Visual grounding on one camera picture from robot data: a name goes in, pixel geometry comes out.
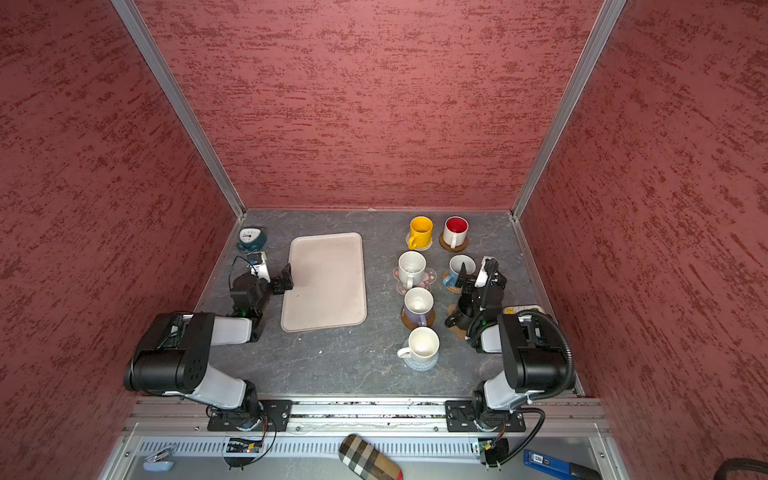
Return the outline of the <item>cream calculator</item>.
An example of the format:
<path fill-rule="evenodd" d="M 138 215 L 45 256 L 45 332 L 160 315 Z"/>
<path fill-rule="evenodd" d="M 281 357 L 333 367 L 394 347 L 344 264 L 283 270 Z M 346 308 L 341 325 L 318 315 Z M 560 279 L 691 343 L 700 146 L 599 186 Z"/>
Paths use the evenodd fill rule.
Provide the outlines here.
<path fill-rule="evenodd" d="M 516 315 L 520 312 L 535 311 L 538 313 L 544 313 L 544 310 L 539 305 L 522 305 L 522 306 L 507 306 L 503 309 L 502 313 L 505 315 Z"/>

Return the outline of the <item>grey woven round coaster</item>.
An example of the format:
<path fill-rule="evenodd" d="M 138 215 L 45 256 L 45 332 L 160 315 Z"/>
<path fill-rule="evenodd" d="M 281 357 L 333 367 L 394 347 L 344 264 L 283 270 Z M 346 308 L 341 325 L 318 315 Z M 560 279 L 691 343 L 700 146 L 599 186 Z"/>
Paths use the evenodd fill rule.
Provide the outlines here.
<path fill-rule="evenodd" d="M 428 359 L 421 359 L 418 357 L 402 357 L 402 360 L 408 368 L 414 371 L 424 372 L 431 370 L 437 365 L 439 354 L 435 353 Z"/>

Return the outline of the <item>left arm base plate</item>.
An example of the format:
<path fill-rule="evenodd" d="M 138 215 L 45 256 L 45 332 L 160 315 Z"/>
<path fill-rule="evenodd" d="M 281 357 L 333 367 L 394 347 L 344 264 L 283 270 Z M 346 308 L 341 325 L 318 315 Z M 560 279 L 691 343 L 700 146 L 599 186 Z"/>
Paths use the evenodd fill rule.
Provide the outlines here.
<path fill-rule="evenodd" d="M 290 419 L 292 405 L 293 402 L 290 400 L 258 401 L 254 412 L 247 412 L 243 406 L 233 410 L 208 407 L 207 430 L 255 434 L 272 428 L 277 432 L 284 432 Z"/>

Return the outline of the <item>dark brown round coaster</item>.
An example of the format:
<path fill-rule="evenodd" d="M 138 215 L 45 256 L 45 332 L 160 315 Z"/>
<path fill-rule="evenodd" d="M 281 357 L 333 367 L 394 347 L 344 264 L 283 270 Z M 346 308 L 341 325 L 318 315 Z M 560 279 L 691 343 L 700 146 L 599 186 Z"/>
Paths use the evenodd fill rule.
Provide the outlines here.
<path fill-rule="evenodd" d="M 469 246 L 469 243 L 470 243 L 469 238 L 466 237 L 462 244 L 460 244 L 460 245 L 458 245 L 456 247 L 451 247 L 450 244 L 447 243 L 444 240 L 442 234 L 438 237 L 438 239 L 439 239 L 439 243 L 440 243 L 441 247 L 443 249 L 445 249 L 446 251 L 452 252 L 452 253 L 459 253 L 459 252 L 464 251 Z"/>

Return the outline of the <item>light blue floral mug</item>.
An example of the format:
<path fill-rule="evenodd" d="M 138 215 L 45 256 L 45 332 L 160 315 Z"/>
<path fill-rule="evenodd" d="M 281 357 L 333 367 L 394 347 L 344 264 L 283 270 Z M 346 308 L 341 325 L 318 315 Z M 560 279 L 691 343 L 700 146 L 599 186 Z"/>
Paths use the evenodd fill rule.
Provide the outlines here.
<path fill-rule="evenodd" d="M 446 287 L 455 287 L 461 275 L 473 275 L 476 270 L 475 261 L 468 255 L 455 255 L 449 262 L 449 270 L 443 278 L 442 284 Z"/>

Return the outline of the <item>plaid case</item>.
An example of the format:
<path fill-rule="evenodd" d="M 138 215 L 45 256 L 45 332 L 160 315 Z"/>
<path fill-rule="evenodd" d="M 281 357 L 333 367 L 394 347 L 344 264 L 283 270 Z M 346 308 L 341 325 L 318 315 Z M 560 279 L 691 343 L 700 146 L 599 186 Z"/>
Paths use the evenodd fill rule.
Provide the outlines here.
<path fill-rule="evenodd" d="M 341 443 L 340 461 L 363 480 L 402 480 L 402 469 L 372 444 L 356 434 Z"/>

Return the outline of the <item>brown paw coaster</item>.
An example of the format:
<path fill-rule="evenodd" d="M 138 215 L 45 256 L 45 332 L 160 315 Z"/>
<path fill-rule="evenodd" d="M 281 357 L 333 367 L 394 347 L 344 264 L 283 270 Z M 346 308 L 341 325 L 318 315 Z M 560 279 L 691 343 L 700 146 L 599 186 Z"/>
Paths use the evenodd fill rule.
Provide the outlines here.
<path fill-rule="evenodd" d="M 460 340 L 465 340 L 466 339 L 467 331 L 459 330 L 459 329 L 456 329 L 456 328 L 451 328 L 451 329 L 449 329 L 449 331 L 452 332 Z"/>

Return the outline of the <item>white mug red inside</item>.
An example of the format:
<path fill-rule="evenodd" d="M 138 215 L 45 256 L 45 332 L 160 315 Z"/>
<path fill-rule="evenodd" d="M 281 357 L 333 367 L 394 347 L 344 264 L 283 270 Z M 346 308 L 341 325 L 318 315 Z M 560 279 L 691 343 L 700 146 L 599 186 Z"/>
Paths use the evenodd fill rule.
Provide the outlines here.
<path fill-rule="evenodd" d="M 469 223 L 460 216 L 451 216 L 444 223 L 442 236 L 451 247 L 462 244 L 468 235 Z"/>

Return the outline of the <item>yellow mug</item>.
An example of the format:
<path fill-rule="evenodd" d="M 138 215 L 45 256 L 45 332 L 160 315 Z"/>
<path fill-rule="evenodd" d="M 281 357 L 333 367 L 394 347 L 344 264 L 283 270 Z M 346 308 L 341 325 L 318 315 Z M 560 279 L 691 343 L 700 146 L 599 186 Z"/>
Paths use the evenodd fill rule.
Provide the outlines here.
<path fill-rule="evenodd" d="M 426 246 L 432 240 L 434 224 L 426 216 L 414 217 L 409 224 L 409 234 L 407 237 L 408 249 Z"/>

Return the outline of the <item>black mug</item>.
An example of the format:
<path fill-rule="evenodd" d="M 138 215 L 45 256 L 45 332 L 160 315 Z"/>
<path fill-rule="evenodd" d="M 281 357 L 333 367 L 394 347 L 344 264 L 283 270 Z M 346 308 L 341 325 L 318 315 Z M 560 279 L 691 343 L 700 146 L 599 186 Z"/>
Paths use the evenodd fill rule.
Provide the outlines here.
<path fill-rule="evenodd" d="M 474 309 L 472 306 L 450 305 L 447 313 L 448 316 L 444 321 L 444 325 L 449 329 L 456 328 L 467 331 L 474 319 Z"/>

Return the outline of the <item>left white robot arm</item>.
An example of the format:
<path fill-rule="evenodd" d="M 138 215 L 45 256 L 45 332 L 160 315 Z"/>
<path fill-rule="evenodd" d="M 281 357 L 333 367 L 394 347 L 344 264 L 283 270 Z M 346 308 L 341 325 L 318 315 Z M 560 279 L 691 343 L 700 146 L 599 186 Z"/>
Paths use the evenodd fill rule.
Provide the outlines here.
<path fill-rule="evenodd" d="M 213 346 L 257 342 L 269 300 L 293 288 L 291 266 L 274 278 L 245 273 L 230 283 L 233 314 L 171 312 L 157 315 L 126 367 L 126 390 L 182 397 L 208 409 L 211 431 L 253 431 L 269 416 L 255 385 L 211 366 Z"/>

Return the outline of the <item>brown wooden round coaster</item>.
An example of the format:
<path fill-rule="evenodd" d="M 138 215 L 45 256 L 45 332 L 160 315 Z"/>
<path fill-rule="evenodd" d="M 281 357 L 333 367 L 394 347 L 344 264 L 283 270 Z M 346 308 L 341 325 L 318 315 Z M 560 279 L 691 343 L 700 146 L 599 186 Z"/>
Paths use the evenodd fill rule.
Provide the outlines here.
<path fill-rule="evenodd" d="M 419 320 L 413 321 L 408 316 L 409 313 L 410 313 L 410 311 L 407 310 L 406 308 L 402 309 L 401 321 L 404 324 L 404 326 L 406 328 L 408 328 L 409 330 L 414 330 L 414 329 L 416 329 L 418 327 L 428 327 L 428 328 L 431 328 L 433 326 L 433 324 L 434 324 L 434 321 L 435 321 L 435 311 L 434 310 L 431 310 L 428 313 L 428 315 L 426 316 L 426 319 L 424 321 L 422 321 L 422 322 L 420 322 Z"/>

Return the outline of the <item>beige serving tray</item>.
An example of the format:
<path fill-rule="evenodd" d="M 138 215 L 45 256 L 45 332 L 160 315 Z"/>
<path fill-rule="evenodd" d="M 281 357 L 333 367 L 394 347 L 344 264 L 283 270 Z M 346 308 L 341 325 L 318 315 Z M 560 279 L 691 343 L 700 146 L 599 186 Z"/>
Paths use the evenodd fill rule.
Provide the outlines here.
<path fill-rule="evenodd" d="M 284 294 L 281 328 L 303 332 L 356 326 L 367 318 L 362 236 L 301 236 L 290 244 L 293 288 Z"/>

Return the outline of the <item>white woven round coaster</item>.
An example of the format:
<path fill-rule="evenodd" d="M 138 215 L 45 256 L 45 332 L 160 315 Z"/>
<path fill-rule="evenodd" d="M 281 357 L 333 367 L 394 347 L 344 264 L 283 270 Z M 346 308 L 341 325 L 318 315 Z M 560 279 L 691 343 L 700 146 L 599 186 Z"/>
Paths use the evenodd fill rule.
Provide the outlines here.
<path fill-rule="evenodd" d="M 423 251 L 429 250 L 433 246 L 433 243 L 434 242 L 431 240 L 426 246 L 423 246 L 423 247 L 416 247 L 416 246 L 414 246 L 414 248 L 411 249 L 411 250 L 418 251 L 418 252 L 423 252 Z"/>

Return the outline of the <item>pink flower coaster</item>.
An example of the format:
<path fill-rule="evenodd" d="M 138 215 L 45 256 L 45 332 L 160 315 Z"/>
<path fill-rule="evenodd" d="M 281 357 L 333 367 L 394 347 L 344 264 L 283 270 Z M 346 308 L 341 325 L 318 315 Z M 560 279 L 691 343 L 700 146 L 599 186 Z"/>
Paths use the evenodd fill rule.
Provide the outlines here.
<path fill-rule="evenodd" d="M 399 269 L 398 268 L 395 268 L 393 270 L 393 277 L 395 279 L 396 290 L 397 290 L 398 294 L 401 295 L 401 296 L 404 296 L 407 293 L 408 288 L 407 288 L 407 284 L 406 283 L 402 283 L 400 281 Z M 418 283 L 418 284 L 414 283 L 413 284 L 413 288 L 419 287 L 419 288 L 424 288 L 426 290 L 431 290 L 433 284 L 435 283 L 435 281 L 436 281 L 436 273 L 435 273 L 435 271 L 430 269 L 430 268 L 426 268 L 424 273 L 423 273 L 421 282 Z"/>

